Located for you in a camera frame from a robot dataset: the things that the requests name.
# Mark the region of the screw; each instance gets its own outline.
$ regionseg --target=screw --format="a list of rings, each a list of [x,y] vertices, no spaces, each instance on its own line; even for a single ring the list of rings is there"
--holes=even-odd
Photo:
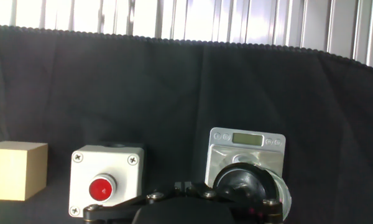
[[[148,199],[154,199],[154,200],[161,199],[162,197],[164,197],[164,194],[162,192],[154,192],[150,195],[147,195]]]
[[[89,205],[86,209],[89,211],[93,211],[93,210],[96,210],[97,208],[99,208],[99,205],[92,204],[92,205]]]
[[[75,162],[81,162],[83,160],[83,155],[80,152],[75,152],[73,153],[72,159]]]
[[[213,198],[217,195],[217,193],[214,190],[208,190],[205,193],[203,193],[204,198]]]
[[[127,161],[129,162],[130,165],[134,166],[138,163],[138,157],[134,156],[134,155],[131,155],[131,156],[129,156]]]
[[[78,216],[80,214],[80,209],[76,206],[72,206],[69,209],[69,213],[71,216]]]

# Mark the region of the black knob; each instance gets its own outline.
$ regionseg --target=black knob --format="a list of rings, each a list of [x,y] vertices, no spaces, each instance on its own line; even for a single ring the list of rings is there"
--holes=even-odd
[[[214,189],[234,189],[251,202],[278,198],[276,183],[264,169],[247,163],[235,163],[221,170],[214,180]]]

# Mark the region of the red button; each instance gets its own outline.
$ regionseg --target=red button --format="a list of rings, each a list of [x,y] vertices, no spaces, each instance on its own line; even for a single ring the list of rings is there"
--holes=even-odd
[[[90,184],[90,195],[97,201],[108,199],[112,194],[112,185],[106,179],[96,179]]]

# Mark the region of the wooden block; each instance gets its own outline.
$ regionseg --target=wooden block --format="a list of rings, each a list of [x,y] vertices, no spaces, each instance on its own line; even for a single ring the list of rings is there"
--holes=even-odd
[[[46,186],[48,145],[0,142],[0,200],[24,201]]]

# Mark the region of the black fabric backdrop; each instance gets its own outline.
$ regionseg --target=black fabric backdrop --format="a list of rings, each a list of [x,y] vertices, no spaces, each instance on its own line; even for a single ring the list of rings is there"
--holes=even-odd
[[[373,223],[373,69],[328,54],[0,27],[0,140],[47,142],[47,187],[0,223],[68,215],[70,159],[147,145],[147,184],[203,181],[212,127],[280,133],[286,223]]]

